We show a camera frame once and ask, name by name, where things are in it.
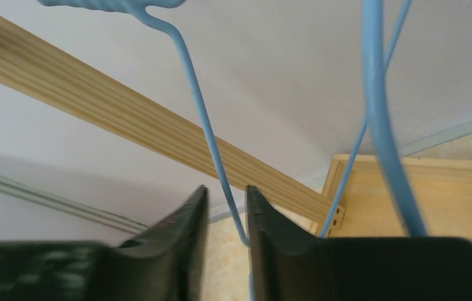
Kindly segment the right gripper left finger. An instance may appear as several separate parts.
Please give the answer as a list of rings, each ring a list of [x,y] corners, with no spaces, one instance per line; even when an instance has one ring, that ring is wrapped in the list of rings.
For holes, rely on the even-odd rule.
[[[209,191],[110,246],[97,241],[0,241],[0,300],[198,300]]]

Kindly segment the light blue wire hanger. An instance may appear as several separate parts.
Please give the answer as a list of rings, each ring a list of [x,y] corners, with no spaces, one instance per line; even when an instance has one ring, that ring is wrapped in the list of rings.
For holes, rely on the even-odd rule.
[[[398,42],[411,2],[404,1],[384,47],[384,2],[362,2],[362,77],[365,115],[372,144],[401,225],[412,237],[427,236],[421,212],[397,150],[387,106],[386,71]]]
[[[233,222],[236,226],[237,232],[240,236],[242,243],[248,248],[249,251],[252,250],[251,240],[249,238],[250,229],[245,229],[242,221],[239,216],[239,212],[235,205],[235,200],[233,198],[233,193],[229,185],[227,173],[223,165],[223,161],[220,155],[218,144],[215,140],[215,134],[212,129],[210,118],[208,116],[207,108],[203,99],[203,95],[198,83],[196,72],[191,60],[190,53],[188,51],[187,45],[180,33],[180,31],[172,25],[171,23],[159,19],[150,15],[146,9],[150,6],[158,8],[173,9],[181,6],[182,1],[42,1],[44,6],[69,6],[73,8],[83,8],[93,11],[105,11],[112,13],[126,13],[134,16],[141,23],[146,26],[158,30],[162,33],[168,35],[180,56],[181,63],[183,65],[188,84],[190,86],[191,94],[193,101],[195,103],[196,111],[200,119],[201,128],[206,139],[206,144],[210,152],[210,156],[217,173],[217,177],[220,181],[225,199],[229,206],[230,214],[232,216]],[[360,126],[355,144],[351,149],[351,153],[348,157],[348,163],[346,170],[341,178],[340,185],[336,194],[333,198],[333,203],[331,209],[328,211],[326,218],[324,220],[324,226],[328,227],[331,224],[332,212],[339,205],[340,196],[346,186],[347,177],[350,175],[355,156],[358,153],[361,141],[365,135],[366,129],[369,128],[366,115],[363,118],[363,122]]]

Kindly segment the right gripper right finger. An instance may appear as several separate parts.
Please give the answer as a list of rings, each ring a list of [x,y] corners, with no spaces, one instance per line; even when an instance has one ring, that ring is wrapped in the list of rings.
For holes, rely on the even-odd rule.
[[[472,300],[472,242],[320,238],[247,186],[255,300]]]

